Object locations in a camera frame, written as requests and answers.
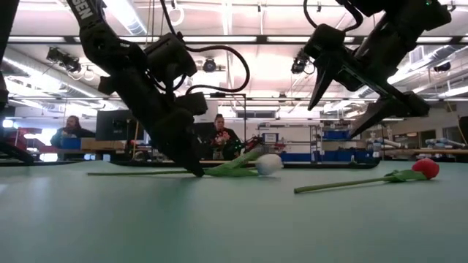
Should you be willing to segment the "black monitor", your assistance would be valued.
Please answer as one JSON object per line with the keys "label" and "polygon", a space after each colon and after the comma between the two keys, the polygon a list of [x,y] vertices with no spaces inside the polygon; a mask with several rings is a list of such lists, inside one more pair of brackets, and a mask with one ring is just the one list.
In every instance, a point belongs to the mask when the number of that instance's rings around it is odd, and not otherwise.
{"label": "black monitor", "polygon": [[144,128],[129,110],[99,111],[95,139],[98,141],[144,140]]}

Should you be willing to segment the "red tulip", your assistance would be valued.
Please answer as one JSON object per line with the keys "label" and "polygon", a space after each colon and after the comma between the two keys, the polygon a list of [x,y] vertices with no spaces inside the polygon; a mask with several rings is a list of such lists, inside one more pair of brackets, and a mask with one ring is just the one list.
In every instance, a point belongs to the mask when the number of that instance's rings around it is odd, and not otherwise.
{"label": "red tulip", "polygon": [[345,186],[356,186],[366,183],[386,182],[386,183],[403,183],[411,180],[431,180],[439,174],[439,165],[429,158],[420,159],[416,161],[411,169],[394,170],[391,173],[374,179],[354,180],[340,183],[329,183],[316,186],[303,186],[295,188],[293,192],[300,194],[309,191],[318,191],[328,188],[338,188]]}

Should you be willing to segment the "blue bin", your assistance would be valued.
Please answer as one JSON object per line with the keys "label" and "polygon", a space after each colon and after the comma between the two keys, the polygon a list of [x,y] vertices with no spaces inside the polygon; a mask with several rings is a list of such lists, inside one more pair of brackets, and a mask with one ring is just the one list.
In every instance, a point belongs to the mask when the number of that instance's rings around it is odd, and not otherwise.
{"label": "blue bin", "polygon": [[324,140],[348,140],[349,132],[348,131],[324,131],[322,138]]}

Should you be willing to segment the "long wooden table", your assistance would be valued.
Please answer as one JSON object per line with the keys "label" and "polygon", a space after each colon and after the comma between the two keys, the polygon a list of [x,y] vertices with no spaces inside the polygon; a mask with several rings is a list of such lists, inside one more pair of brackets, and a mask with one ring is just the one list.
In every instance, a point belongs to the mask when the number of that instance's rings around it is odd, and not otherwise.
{"label": "long wooden table", "polygon": [[389,156],[413,156],[418,154],[451,154],[468,155],[467,149],[393,149],[385,150],[385,155]]}

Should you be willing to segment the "white and blue tulip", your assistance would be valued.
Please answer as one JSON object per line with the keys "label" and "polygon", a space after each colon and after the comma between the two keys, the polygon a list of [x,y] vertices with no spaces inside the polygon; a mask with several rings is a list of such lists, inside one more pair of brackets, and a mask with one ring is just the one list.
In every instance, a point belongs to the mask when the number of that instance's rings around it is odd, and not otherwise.
{"label": "white and blue tulip", "polygon": [[[283,168],[280,156],[263,153],[260,149],[252,150],[227,163],[204,169],[204,175],[215,178],[242,178],[269,176]],[[189,174],[186,170],[150,171],[150,172],[88,172],[89,176],[137,176],[137,175],[175,175]]]}

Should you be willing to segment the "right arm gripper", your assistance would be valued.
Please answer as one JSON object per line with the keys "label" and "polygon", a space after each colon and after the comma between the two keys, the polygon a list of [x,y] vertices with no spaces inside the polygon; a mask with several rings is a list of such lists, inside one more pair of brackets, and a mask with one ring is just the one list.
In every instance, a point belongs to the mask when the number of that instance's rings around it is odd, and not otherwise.
{"label": "right arm gripper", "polygon": [[352,122],[350,138],[393,115],[423,116],[429,112],[429,105],[419,96],[411,92],[404,94],[389,84],[383,66],[365,66],[343,47],[322,52],[314,65],[317,77],[308,111],[318,104],[333,80],[348,88],[366,85],[380,95],[376,102],[368,105],[364,114]]}

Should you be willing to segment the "row of blue bins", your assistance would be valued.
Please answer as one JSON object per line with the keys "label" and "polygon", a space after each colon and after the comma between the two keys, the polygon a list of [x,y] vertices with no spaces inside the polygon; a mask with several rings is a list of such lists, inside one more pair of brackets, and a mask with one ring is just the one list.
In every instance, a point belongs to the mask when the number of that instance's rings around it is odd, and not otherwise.
{"label": "row of blue bins", "polygon": [[345,149],[325,150],[323,154],[316,150],[311,153],[280,153],[282,161],[293,162],[351,162],[363,163],[372,159],[372,152],[367,150]]}

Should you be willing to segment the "green table mat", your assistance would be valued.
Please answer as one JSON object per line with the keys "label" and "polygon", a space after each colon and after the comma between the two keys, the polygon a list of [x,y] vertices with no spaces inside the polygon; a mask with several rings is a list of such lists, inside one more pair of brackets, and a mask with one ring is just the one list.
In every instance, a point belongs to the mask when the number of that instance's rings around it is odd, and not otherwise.
{"label": "green table mat", "polygon": [[468,263],[468,164],[151,176],[90,161],[0,168],[0,263]]}

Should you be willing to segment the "person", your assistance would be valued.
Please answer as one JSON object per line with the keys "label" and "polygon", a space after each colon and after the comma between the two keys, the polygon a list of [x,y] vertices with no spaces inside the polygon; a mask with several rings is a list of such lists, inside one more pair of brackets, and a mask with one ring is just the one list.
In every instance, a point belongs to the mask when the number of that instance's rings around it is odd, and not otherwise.
{"label": "person", "polygon": [[209,137],[213,160],[230,161],[240,155],[237,134],[224,125],[224,117],[217,114],[214,120],[215,129]]}
{"label": "person", "polygon": [[56,130],[56,133],[50,139],[50,143],[55,148],[61,148],[62,141],[65,138],[91,138],[95,136],[94,132],[84,129],[80,125],[79,117],[71,115],[67,118],[65,127]]}

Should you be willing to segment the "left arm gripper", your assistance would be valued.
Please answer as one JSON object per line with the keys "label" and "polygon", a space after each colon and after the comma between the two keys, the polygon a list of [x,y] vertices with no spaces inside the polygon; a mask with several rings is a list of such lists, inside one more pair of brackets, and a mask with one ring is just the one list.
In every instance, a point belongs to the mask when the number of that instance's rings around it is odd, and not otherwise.
{"label": "left arm gripper", "polygon": [[205,172],[186,127],[195,115],[203,115],[208,105],[203,93],[174,97],[161,94],[141,79],[122,80],[122,100],[136,119],[151,132],[151,141],[159,152],[197,177]]}

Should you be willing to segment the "silver ventilation duct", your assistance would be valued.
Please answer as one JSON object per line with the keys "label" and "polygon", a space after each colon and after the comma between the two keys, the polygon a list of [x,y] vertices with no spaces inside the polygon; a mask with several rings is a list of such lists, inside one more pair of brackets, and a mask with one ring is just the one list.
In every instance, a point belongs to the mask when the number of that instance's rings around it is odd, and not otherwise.
{"label": "silver ventilation duct", "polygon": [[398,67],[397,72],[387,79],[389,84],[395,85],[402,80],[422,72],[425,69],[439,66],[449,61],[449,58],[468,48],[466,45],[444,45],[428,53],[426,46],[418,46],[404,58],[404,62]]}
{"label": "silver ventilation duct", "polygon": [[98,110],[122,110],[120,100],[98,92],[99,75],[92,69],[68,73],[52,62],[42,63],[24,53],[7,48],[1,63],[10,97],[36,103],[50,102],[53,97],[76,99],[84,107]]}

